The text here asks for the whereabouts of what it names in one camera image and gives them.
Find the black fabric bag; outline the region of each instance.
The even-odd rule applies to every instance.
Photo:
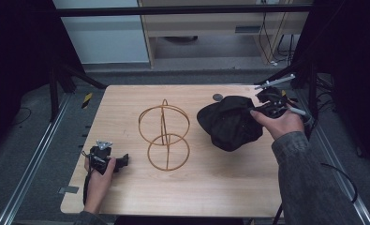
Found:
[[[249,97],[227,96],[202,108],[197,113],[197,120],[211,135],[213,145],[232,152],[263,134],[262,125],[249,113],[253,108],[254,103]]]

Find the wrist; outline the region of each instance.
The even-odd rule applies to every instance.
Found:
[[[92,213],[94,215],[98,215],[100,211],[100,204],[95,204],[91,202],[87,202],[84,206],[84,210],[88,213]]]

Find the small black object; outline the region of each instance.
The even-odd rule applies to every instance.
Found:
[[[201,109],[197,120],[211,135],[213,145],[232,152],[263,134],[262,125],[249,113],[249,109],[254,108],[249,97],[227,96]]]
[[[221,101],[223,99],[223,96],[220,95],[220,94],[214,94],[212,96],[212,99],[215,100],[215,101]]]
[[[91,179],[92,169],[95,169],[101,174],[104,174],[108,167],[109,161],[110,161],[110,158],[108,157],[110,154],[111,154],[110,147],[100,149],[99,146],[93,146],[90,150],[90,154],[85,155],[87,158],[89,158],[89,165],[91,168],[89,170],[89,173],[85,177],[85,181],[84,181],[84,189],[82,193],[82,202],[84,204],[86,203],[86,198],[88,195],[88,184],[89,184],[89,180]],[[129,161],[128,154],[125,154],[123,157],[117,158],[115,161],[114,172],[118,173],[120,168],[127,166],[128,161]]]
[[[255,111],[261,112],[270,118],[278,118],[287,110],[288,98],[281,94],[275,87],[267,87],[257,94],[262,106],[256,107]]]
[[[110,158],[108,156],[111,154],[111,148],[107,147],[101,150],[98,146],[93,146],[90,152],[91,154],[88,155],[90,166],[99,171],[101,174],[104,174],[110,161]],[[118,173],[120,168],[127,166],[128,160],[128,154],[124,155],[123,157],[117,158],[114,172]]]

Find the wooden table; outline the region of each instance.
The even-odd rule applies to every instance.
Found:
[[[114,175],[110,192],[101,208],[103,214],[190,217],[273,218],[281,197],[278,165],[271,150],[273,139],[264,131],[257,141],[234,152],[225,152],[211,143],[197,121],[197,112],[212,104],[214,94],[246,96],[259,105],[250,85],[114,85],[100,103],[84,151],[96,140],[113,142],[111,155],[129,154],[129,165]],[[139,131],[139,116],[166,99],[189,117],[185,135],[190,154],[185,165],[165,172],[153,167],[147,157],[149,143]],[[165,110],[168,132],[185,133],[187,122],[177,112]],[[160,110],[150,111],[141,121],[147,139],[160,135]],[[166,163],[167,149],[152,146],[151,159]],[[170,146],[170,165],[180,163],[186,154],[183,141]],[[71,177],[77,194],[66,193],[61,210],[79,213],[83,209],[82,186],[86,171],[84,157]]]

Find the black cable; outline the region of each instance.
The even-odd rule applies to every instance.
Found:
[[[273,47],[272,47],[272,43],[270,42],[270,39],[269,39],[269,35],[267,34],[267,29],[266,29],[266,12],[263,12],[263,21],[262,21],[262,24],[261,24],[261,28],[260,28],[260,31],[259,31],[259,45],[261,47],[261,49],[263,50],[263,53],[264,53],[264,57],[266,58],[266,61],[270,63],[269,61],[269,58],[267,57],[267,54],[266,52],[264,51],[264,48],[261,44],[261,32],[264,30],[264,33],[266,35],[266,39],[267,39],[267,42],[269,43],[269,47],[270,47],[270,53],[272,54],[272,57],[275,59],[275,62],[276,63],[279,63],[281,61],[284,61],[286,59],[277,59],[275,56],[274,56],[274,53],[273,53]]]
[[[319,99],[321,96],[324,96],[324,95],[332,95],[333,93],[332,92],[330,92],[330,91],[328,91],[328,92],[323,92],[323,93],[320,93],[317,97],[316,97],[316,99]]]
[[[88,184],[89,184],[89,181],[91,180],[91,175],[92,175],[92,172],[94,171],[94,168],[91,167],[91,157],[90,155],[87,155],[84,151],[81,152],[83,156],[85,156],[86,158],[89,159],[89,163],[88,163],[88,174],[85,176],[85,180],[84,180],[84,187],[83,187],[83,192],[82,192],[82,203],[85,205],[86,204],[86,200],[87,200],[87,197],[88,197]]]
[[[322,108],[324,108],[325,106],[327,106],[327,105],[329,105],[329,104],[333,104],[333,101],[332,100],[327,100],[326,102],[324,102],[322,105],[320,105],[319,107],[318,107],[318,111],[320,112],[320,113],[323,113],[324,111],[326,111],[327,109],[325,109],[325,110],[321,110]]]
[[[308,58],[309,52],[315,48],[316,42],[318,42],[318,39],[326,32],[328,26],[331,24],[333,19],[337,16],[339,11],[342,9],[343,5],[346,1],[342,1],[336,12],[332,15],[332,17],[324,24],[324,26],[319,30],[318,34],[315,36],[315,38],[311,41],[311,43],[307,46],[307,48],[302,52],[301,56],[298,57],[298,60],[295,62],[295,64],[292,64],[290,67],[286,67],[281,69],[280,71],[276,72],[273,76],[269,77],[268,79],[265,79],[261,82],[256,82],[255,84],[262,84],[270,81],[274,81],[277,79],[282,78],[283,76],[287,75],[290,72],[294,72],[297,69],[301,67],[304,63],[310,63],[312,60]]]
[[[292,50],[292,45],[293,45],[293,42],[294,42],[294,35],[290,35],[289,49],[287,51],[280,50],[280,46],[283,42],[284,36],[285,35],[282,35],[281,38],[280,38],[280,41],[278,42],[277,52],[278,52],[279,55],[287,57],[287,66],[289,66],[289,64],[292,62],[292,54],[295,52],[295,51]]]
[[[332,168],[332,169],[340,172],[342,175],[344,175],[348,179],[348,181],[351,183],[351,185],[353,186],[353,189],[354,189],[354,196],[353,196],[353,199],[351,200],[351,203],[355,203],[357,201],[357,198],[358,198],[358,191],[357,191],[356,185],[351,180],[351,178],[347,174],[345,174],[343,171],[341,171],[338,168],[334,167],[333,165],[330,165],[330,164],[327,164],[327,163],[323,163],[323,162],[321,162],[320,164],[322,166],[326,166],[326,167]]]
[[[278,224],[278,220],[280,219],[281,213],[283,212],[283,204],[280,204],[280,207],[277,210],[277,213],[275,214],[274,220],[273,220],[273,225]]]
[[[19,124],[21,124],[21,123],[23,123],[24,121],[26,121],[29,117],[30,117],[30,115],[32,115],[32,110],[30,110],[29,108],[27,108],[27,107],[21,107],[21,110],[28,110],[29,111],[29,114],[26,116],[26,118],[24,118],[22,121],[20,121],[20,122],[17,122],[17,123],[14,123],[14,124],[11,124],[12,126],[17,126],[17,125],[19,125]]]

